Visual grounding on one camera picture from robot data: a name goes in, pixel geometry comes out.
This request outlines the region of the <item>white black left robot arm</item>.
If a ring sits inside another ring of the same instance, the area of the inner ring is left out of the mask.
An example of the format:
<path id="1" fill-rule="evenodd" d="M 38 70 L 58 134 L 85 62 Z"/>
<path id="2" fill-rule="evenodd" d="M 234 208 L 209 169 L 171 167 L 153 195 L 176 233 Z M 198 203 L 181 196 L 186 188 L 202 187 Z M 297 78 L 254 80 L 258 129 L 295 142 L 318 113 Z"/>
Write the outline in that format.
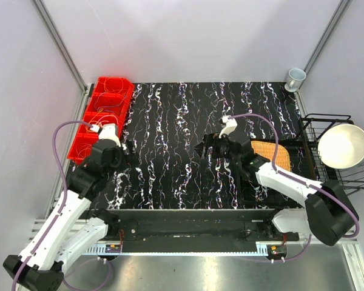
<path id="1" fill-rule="evenodd" d="M 138 166 L 132 142 L 120 142 L 116 124 L 82 124 L 95 132 L 98 139 L 71 177 L 67 178 L 59 169 L 63 191 L 55 208 L 21 253 L 5 259 L 3 267 L 13 280 L 12 290 L 17 286 L 57 290 L 64 283 L 66 272 L 89 247 L 101 239 L 123 235 L 118 215 L 98 209 L 85 226 L 67 237 L 77 219 L 105 188 L 109 176 Z"/>

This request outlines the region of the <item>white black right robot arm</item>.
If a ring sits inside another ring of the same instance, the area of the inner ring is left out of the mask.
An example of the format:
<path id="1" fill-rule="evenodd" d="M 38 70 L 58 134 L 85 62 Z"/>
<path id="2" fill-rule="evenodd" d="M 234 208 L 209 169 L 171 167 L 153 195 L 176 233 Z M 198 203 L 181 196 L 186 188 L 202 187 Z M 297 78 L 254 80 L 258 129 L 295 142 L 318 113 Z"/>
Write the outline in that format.
<path id="1" fill-rule="evenodd" d="M 343 187 L 335 181 L 314 181 L 276 165 L 279 143 L 274 143 L 272 158 L 265 158 L 252 147 L 245 134 L 236 135 L 235 116 L 223 116 L 220 132 L 204 135 L 195 145 L 204 158 L 224 158 L 235 170 L 235 177 L 267 187 L 291 198 L 299 209 L 279 210 L 263 225 L 263 233 L 277 240 L 284 233 L 304 233 L 314 236 L 327 246 L 342 238 L 355 238 L 360 232 L 359 216 Z"/>

